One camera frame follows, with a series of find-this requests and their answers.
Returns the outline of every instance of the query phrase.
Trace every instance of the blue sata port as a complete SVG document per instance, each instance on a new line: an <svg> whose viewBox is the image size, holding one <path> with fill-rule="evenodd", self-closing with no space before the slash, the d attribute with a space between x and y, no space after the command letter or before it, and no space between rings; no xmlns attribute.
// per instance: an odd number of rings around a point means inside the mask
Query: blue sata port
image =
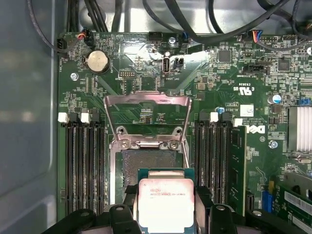
<svg viewBox="0 0 312 234"><path fill-rule="evenodd" d="M262 209L271 213L272 212L273 196L269 191L262 192Z"/></svg>

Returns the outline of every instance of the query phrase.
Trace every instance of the mounting screw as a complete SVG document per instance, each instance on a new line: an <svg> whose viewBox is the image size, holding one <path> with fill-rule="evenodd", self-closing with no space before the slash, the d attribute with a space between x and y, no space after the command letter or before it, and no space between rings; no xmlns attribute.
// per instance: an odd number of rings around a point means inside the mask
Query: mounting screw
<svg viewBox="0 0 312 234"><path fill-rule="evenodd" d="M220 211L225 210L225 207L224 207L224 206L217 206L216 208L217 208L218 210L220 210Z"/></svg>
<svg viewBox="0 0 312 234"><path fill-rule="evenodd" d="M169 142L169 148L172 150L176 150L179 147L179 142L176 140L172 140Z"/></svg>
<svg viewBox="0 0 312 234"><path fill-rule="evenodd" d="M79 76L78 76L77 73L72 73L72 74L70 74L70 79L72 79L73 81L78 80L78 78L79 78Z"/></svg>
<svg viewBox="0 0 312 234"><path fill-rule="evenodd" d="M128 148L130 147L130 141L128 141L128 140L122 140L122 141L120 142L120 147L121 147L122 149L128 149Z"/></svg>
<svg viewBox="0 0 312 234"><path fill-rule="evenodd" d="M262 216L262 213L260 211L253 211L253 214L255 216Z"/></svg>
<svg viewBox="0 0 312 234"><path fill-rule="evenodd" d="M271 149L276 149L276 148L278 147L278 143L277 143L275 140L271 140L271 141L269 142L269 147L270 147Z"/></svg>
<svg viewBox="0 0 312 234"><path fill-rule="evenodd" d="M170 56L170 52L169 51L166 51L165 52L165 57L169 57Z"/></svg>
<svg viewBox="0 0 312 234"><path fill-rule="evenodd" d="M176 39L174 37L169 38L168 43L174 45L176 43Z"/></svg>

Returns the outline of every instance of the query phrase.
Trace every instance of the capacitor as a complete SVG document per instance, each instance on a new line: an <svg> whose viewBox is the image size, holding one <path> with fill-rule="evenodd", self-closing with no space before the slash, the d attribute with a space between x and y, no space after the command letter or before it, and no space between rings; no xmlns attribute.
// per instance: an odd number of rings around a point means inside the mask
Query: capacitor
<svg viewBox="0 0 312 234"><path fill-rule="evenodd" d="M225 109L224 109L224 107L219 107L218 106L218 107L215 108L215 111L218 112L218 114L220 115L220 114L225 112Z"/></svg>
<svg viewBox="0 0 312 234"><path fill-rule="evenodd" d="M270 95L268 98L268 103L269 104L281 104L282 102L282 97L279 94L275 94L275 95Z"/></svg>

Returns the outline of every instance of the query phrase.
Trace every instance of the wire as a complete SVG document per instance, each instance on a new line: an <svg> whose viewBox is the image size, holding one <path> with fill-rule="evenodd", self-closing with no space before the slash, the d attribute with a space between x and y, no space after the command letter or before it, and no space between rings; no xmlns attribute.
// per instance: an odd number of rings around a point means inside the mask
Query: wire
<svg viewBox="0 0 312 234"><path fill-rule="evenodd" d="M73 10L72 10L72 31L78 32L78 12L79 12L79 3L78 0L74 0Z"/></svg>
<svg viewBox="0 0 312 234"><path fill-rule="evenodd" d="M28 8L28 11L29 11L29 16L30 16L30 19L31 19L31 22L36 30L36 32L38 33L38 35L40 36L40 38L43 40L43 42L49 46L52 50L54 51L57 51L59 53L62 53L62 54L66 54L68 53L69 51L71 51L72 49L74 49L74 47L77 45L79 39L75 39L73 41L72 44L70 44L66 49L62 50L62 49L59 49L57 48L56 46L52 45L49 40L45 37L45 35L43 34L43 32L41 31L39 25L38 25L38 22L36 20L36 16L35 16L35 13L34 13L34 8L33 8L33 3L32 3L32 0L27 0L27 8Z"/></svg>
<svg viewBox="0 0 312 234"><path fill-rule="evenodd" d="M72 32L72 8L73 0L67 0L67 20L66 20L66 31Z"/></svg>
<svg viewBox="0 0 312 234"><path fill-rule="evenodd" d="M276 51L276 52L284 52L284 51L290 51L290 50L295 50L295 49L298 49L298 48L301 48L303 46L305 46L309 41L308 40L305 40L297 45L293 45L293 46L290 46L290 47L287 47L287 48L276 48L276 47L271 47L267 44L264 44L262 43L261 41L258 41L257 42L257 45L260 45L262 46L263 48L266 48L268 50L272 50L272 51Z"/></svg>
<svg viewBox="0 0 312 234"><path fill-rule="evenodd" d="M112 23L112 32L116 33L119 31L121 13L122 13L123 0L115 0L115 15Z"/></svg>
<svg viewBox="0 0 312 234"><path fill-rule="evenodd" d="M93 8L93 10L97 16L98 24L102 28L102 32L108 32L105 20L103 18L103 14L101 12L101 9L98 5L97 0L90 0L90 2L91 2L91 6L92 6L92 8Z"/></svg>
<svg viewBox="0 0 312 234"><path fill-rule="evenodd" d="M180 29L176 29L176 28L173 28L172 26L166 24L164 21L162 21L151 9L151 7L149 6L149 4L147 3L147 0L142 0L142 3L143 3L143 6L147 12L147 14L149 14L149 16L154 20L156 21L157 23L161 24L162 26L164 26L165 28L169 29L170 31L172 32L175 32L175 33L178 33L178 34L181 34L183 33L182 30Z"/></svg>
<svg viewBox="0 0 312 234"><path fill-rule="evenodd" d="M297 25L296 25L296 21L295 19L297 18L297 13L298 13L298 8L299 8L299 3L300 3L300 0L296 0L294 5L293 5L293 9L292 9L292 18L294 19L292 21L292 29L294 31L294 33L302 38L302 39L305 39L305 40L312 40L312 37L311 36L307 36L307 35L304 35L302 33L300 33L298 30L297 30Z"/></svg>
<svg viewBox="0 0 312 234"><path fill-rule="evenodd" d="M267 0L257 0L257 1L258 1L258 4L266 11L268 11L271 7L274 6L272 3L270 3ZM289 23L289 25L292 25L293 17L287 11L284 11L283 9L278 9L274 12L274 15L284 18Z"/></svg>
<svg viewBox="0 0 312 234"><path fill-rule="evenodd" d="M216 19L215 19L215 11L214 11L214 2L215 0L208 0L208 15L211 25L213 26L216 33L223 33L221 28L219 27Z"/></svg>
<svg viewBox="0 0 312 234"><path fill-rule="evenodd" d="M89 16L90 16L90 18L92 20L92 23L93 23L93 26L94 26L95 30L97 32L101 32L100 26L98 24L98 20L97 20L96 15L95 15L95 13L93 11L93 8L92 8L90 0L84 0L84 3L86 4Z"/></svg>
<svg viewBox="0 0 312 234"><path fill-rule="evenodd" d="M240 35L242 33L245 33L246 31L249 31L253 29L254 27L258 26L260 23L265 21L269 16L271 16L277 9L285 5L287 2L290 0L280 0L274 7L272 7L270 10L268 10L266 13L263 15L259 16L252 22L246 24L245 26L238 28L232 32L225 33L222 35L217 35L217 36L210 36L210 37L200 37L198 36L193 29L190 27L188 24L187 20L185 19L183 13L181 12L176 0L165 0L170 12L176 19L176 21L181 25L181 27L184 29L186 33L190 35L190 37L198 42L198 43L206 43L206 44L213 44L213 43L218 43L227 39L230 39L232 37L235 37L237 35Z"/></svg>

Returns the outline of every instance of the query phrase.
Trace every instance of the heatsink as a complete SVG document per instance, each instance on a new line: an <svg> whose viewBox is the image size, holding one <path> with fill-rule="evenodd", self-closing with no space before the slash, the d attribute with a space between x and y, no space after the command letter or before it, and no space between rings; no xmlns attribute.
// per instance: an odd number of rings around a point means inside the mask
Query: heatsink
<svg viewBox="0 0 312 234"><path fill-rule="evenodd" d="M290 107L288 149L312 151L312 107Z"/></svg>

